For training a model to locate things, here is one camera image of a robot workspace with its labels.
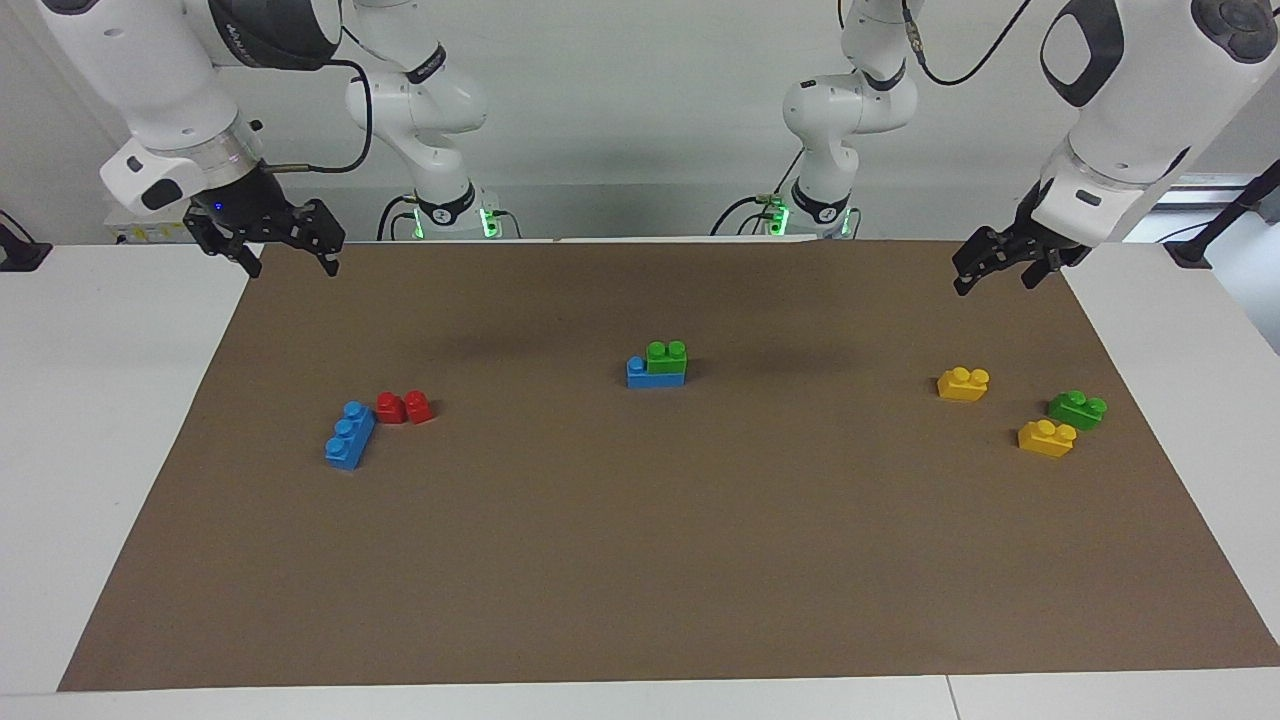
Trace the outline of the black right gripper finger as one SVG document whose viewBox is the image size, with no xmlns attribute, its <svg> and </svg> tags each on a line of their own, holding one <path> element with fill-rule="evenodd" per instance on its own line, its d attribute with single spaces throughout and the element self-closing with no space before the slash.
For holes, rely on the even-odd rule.
<svg viewBox="0 0 1280 720">
<path fill-rule="evenodd" d="M 243 240 L 224 236 L 207 215 L 186 215 L 186 229 L 209 256 L 223 256 L 239 265 L 250 278 L 262 270 L 259 256 Z"/>
<path fill-rule="evenodd" d="M 328 277 L 337 277 L 346 231 L 320 199 L 291 209 L 291 247 L 315 256 Z"/>
</svg>

